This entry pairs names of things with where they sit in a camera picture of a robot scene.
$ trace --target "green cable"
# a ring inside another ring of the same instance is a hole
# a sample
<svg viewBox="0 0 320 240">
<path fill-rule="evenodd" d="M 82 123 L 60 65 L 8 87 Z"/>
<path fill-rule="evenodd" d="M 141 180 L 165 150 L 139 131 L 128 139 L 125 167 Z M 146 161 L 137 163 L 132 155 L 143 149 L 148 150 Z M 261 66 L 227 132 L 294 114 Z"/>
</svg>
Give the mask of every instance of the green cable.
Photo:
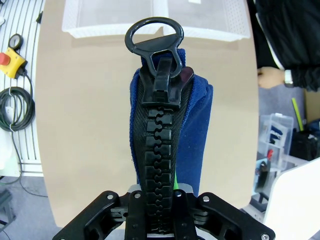
<svg viewBox="0 0 320 240">
<path fill-rule="evenodd" d="M 300 131 L 303 131 L 304 130 L 304 125 L 303 125 L 302 120 L 301 120 L 301 116 L 300 116 L 300 112 L 299 112 L 299 107 L 298 107 L 297 101 L 296 101 L 296 99 L 294 97 L 291 100 L 292 100 L 293 108 L 294 108 L 294 111 L 295 111 L 296 119 L 298 120 L 299 129 L 300 129 Z"/>
<path fill-rule="evenodd" d="M 173 184 L 173 190 L 179 189 L 178 181 L 177 181 L 177 171 L 174 172 L 174 184 Z"/>
</svg>

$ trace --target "black cable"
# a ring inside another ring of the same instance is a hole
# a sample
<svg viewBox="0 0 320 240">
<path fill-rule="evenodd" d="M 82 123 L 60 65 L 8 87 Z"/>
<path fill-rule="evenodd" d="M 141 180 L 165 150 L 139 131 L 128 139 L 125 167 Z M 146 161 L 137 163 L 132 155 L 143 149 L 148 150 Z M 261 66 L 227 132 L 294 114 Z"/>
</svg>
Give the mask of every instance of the black cable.
<svg viewBox="0 0 320 240">
<path fill-rule="evenodd" d="M 9 240 L 11 240 L 11 238 L 10 238 L 9 235 L 5 232 L 5 230 L 2 230 L 2 232 L 8 237 Z"/>
<path fill-rule="evenodd" d="M 19 181 L 21 187 L 23 190 L 25 190 L 28 194 L 37 196 L 37 197 L 43 197 L 47 198 L 46 195 L 40 195 L 35 194 L 30 191 L 28 191 L 21 182 L 22 178 L 22 161 L 19 155 L 18 148 L 16 146 L 15 138 L 14 138 L 14 132 L 20 131 L 25 129 L 27 126 L 29 126 L 36 114 L 36 108 L 35 108 L 35 102 L 33 100 L 33 87 L 30 77 L 27 75 L 27 72 L 23 72 L 23 75 L 29 80 L 30 83 L 30 94 L 23 88 L 18 86 L 13 86 L 11 88 L 7 88 L 0 92 L 0 128 L 7 132 L 11 132 L 11 138 L 12 143 L 16 152 L 16 155 L 18 157 L 18 163 L 20 165 L 20 174 L 19 177 L 11 182 L 0 182 L 0 185 L 10 185 L 14 184 Z M 13 97 L 14 101 L 14 110 L 13 110 L 13 121 L 10 121 L 8 118 L 7 112 L 6 112 L 6 106 L 7 102 L 11 100 L 11 97 Z M 20 111 L 17 113 L 17 100 L 20 103 Z M 26 103 L 26 109 L 25 113 L 23 115 L 23 102 Z"/>
</svg>

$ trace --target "beige tabletop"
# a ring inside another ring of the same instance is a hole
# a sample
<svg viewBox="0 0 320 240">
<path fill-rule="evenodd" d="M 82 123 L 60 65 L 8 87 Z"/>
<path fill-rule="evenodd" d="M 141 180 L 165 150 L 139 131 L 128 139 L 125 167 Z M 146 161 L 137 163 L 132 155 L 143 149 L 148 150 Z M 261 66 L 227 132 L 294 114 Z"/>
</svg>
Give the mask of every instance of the beige tabletop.
<svg viewBox="0 0 320 240">
<path fill-rule="evenodd" d="M 47 0 L 36 66 L 36 122 L 44 180 L 58 226 L 105 190 L 136 183 L 129 146 L 129 84 L 140 67 L 124 36 L 62 32 L 64 1 Z M 253 39 L 185 38 L 187 65 L 214 87 L 200 193 L 249 203 L 258 138 Z"/>
</svg>

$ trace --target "zipper teeth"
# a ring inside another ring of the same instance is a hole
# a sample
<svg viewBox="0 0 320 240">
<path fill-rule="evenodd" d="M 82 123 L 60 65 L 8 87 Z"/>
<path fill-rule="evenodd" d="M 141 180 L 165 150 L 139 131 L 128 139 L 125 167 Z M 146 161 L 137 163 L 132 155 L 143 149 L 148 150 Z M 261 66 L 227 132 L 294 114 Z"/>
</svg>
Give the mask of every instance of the zipper teeth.
<svg viewBox="0 0 320 240">
<path fill-rule="evenodd" d="M 146 207 L 152 233 L 171 230 L 173 110 L 149 108 L 145 152 Z"/>
</svg>

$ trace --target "plastic container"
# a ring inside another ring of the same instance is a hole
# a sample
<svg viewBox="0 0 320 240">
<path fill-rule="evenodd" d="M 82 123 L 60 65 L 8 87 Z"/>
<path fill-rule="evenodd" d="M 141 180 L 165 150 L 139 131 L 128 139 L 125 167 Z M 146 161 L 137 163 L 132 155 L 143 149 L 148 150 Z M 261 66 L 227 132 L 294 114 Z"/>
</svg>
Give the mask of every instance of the plastic container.
<svg viewBox="0 0 320 240">
<path fill-rule="evenodd" d="M 235 41 L 250 38 L 245 0 L 66 0 L 62 31 L 75 38 L 124 35 L 137 21 L 167 17 L 180 23 L 185 37 Z M 137 34 L 154 34 L 149 24 Z M 164 26 L 165 35 L 173 29 Z"/>
<path fill-rule="evenodd" d="M 271 162 L 271 172 L 287 168 L 294 119 L 280 113 L 261 115 L 259 119 L 258 152 Z"/>
</svg>

